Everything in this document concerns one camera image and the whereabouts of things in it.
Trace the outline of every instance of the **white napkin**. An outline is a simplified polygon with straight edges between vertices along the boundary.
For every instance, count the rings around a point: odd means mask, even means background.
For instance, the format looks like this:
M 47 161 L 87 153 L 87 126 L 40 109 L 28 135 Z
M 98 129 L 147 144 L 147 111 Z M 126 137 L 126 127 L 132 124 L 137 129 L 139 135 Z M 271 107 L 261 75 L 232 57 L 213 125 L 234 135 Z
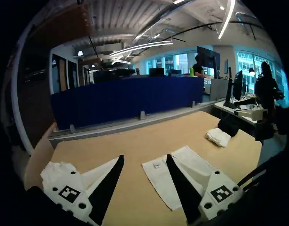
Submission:
M 179 162 L 183 163 L 190 169 L 199 169 L 200 171 L 211 174 L 215 170 L 206 160 L 201 158 L 197 153 L 187 145 L 172 153 Z M 152 186 L 159 194 L 163 202 L 171 209 L 181 208 L 181 202 L 176 191 L 174 182 L 166 165 L 166 156 L 142 164 L 142 167 L 150 180 Z
M 208 140 L 216 143 L 218 146 L 222 146 L 224 148 L 227 147 L 228 142 L 231 139 L 231 136 L 229 134 L 221 131 L 219 128 L 208 130 L 205 134 L 205 137 Z

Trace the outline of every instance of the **partition foot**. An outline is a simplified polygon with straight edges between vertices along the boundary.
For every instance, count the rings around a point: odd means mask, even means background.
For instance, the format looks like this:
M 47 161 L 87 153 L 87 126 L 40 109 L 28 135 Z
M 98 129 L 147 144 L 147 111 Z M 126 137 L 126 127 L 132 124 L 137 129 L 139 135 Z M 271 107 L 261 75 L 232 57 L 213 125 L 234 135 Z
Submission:
M 198 103 L 196 103 L 195 101 L 193 101 L 191 107 L 195 107 Z
M 71 133 L 76 133 L 76 129 L 75 129 L 75 127 L 74 127 L 74 125 L 70 125 L 70 132 Z
M 145 111 L 140 112 L 140 120 L 145 119 Z

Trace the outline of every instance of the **white desk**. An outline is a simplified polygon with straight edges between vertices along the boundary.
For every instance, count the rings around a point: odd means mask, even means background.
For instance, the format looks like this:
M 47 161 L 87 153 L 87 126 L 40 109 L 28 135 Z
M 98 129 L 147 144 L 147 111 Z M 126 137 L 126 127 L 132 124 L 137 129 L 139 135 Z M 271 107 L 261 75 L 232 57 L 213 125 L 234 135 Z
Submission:
M 225 103 L 225 101 L 221 101 L 221 102 L 215 103 L 214 106 L 215 106 L 216 108 L 222 110 L 222 111 L 225 111 L 225 112 L 227 112 L 227 113 L 229 113 L 229 114 L 234 115 L 235 117 L 238 117 L 238 118 L 244 120 L 245 122 L 250 123 L 251 125 L 254 125 L 254 124 L 257 123 L 257 121 L 253 121 L 251 118 L 235 115 L 235 114 L 234 114 L 234 109 L 231 109 L 231 108 L 229 108 L 229 107 L 225 107 L 225 106 L 224 106 L 224 103 Z M 244 109 L 246 109 L 246 106 L 243 105 L 243 106 L 240 106 L 240 108 L 241 108 L 241 110 L 244 110 Z

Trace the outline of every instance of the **person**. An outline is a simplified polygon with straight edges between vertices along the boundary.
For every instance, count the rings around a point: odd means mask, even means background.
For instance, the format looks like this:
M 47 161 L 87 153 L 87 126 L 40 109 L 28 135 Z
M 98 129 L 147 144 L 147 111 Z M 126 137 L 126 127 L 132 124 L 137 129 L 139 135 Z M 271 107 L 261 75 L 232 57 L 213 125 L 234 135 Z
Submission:
M 195 59 L 197 63 L 193 65 L 194 75 L 198 77 L 205 77 L 205 74 L 202 75 L 203 68 L 201 66 L 199 55 L 196 55 Z
M 278 85 L 272 77 L 272 72 L 267 62 L 261 63 L 261 70 L 263 77 L 258 78 L 255 83 L 254 93 L 257 96 L 257 102 L 268 109 L 268 115 L 273 116 L 275 110 L 274 99 L 284 98 Z

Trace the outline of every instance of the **desk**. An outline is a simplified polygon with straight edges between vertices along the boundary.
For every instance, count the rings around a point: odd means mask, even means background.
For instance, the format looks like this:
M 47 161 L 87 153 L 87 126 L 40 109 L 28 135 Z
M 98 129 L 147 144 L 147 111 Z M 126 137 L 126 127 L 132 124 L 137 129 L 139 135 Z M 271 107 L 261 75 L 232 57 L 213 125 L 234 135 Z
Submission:
M 215 106 L 216 108 L 222 110 L 222 111 L 225 111 L 225 112 L 227 112 L 227 113 L 229 113 L 229 114 L 234 115 L 235 117 L 238 117 L 238 118 L 244 120 L 245 122 L 250 123 L 251 125 L 254 125 L 255 123 L 257 123 L 257 121 L 253 121 L 251 118 L 235 115 L 235 114 L 234 114 L 234 109 L 231 109 L 231 108 L 229 108 L 229 107 L 225 107 L 225 106 L 224 106 L 224 103 L 225 103 L 225 101 L 221 101 L 221 102 L 215 103 L 214 106 Z M 246 107 L 245 107 L 244 105 L 240 106 L 240 108 L 241 108 L 242 110 L 246 109 Z
M 257 166 L 261 143 L 239 130 L 227 148 L 220 148 L 204 137 L 218 122 L 218 118 L 198 111 L 130 131 L 65 141 L 57 145 L 51 161 L 70 162 L 84 173 L 123 154 L 125 164 L 104 225 L 186 226 L 183 209 L 170 211 L 141 164 L 188 145 L 235 182 L 240 181 Z

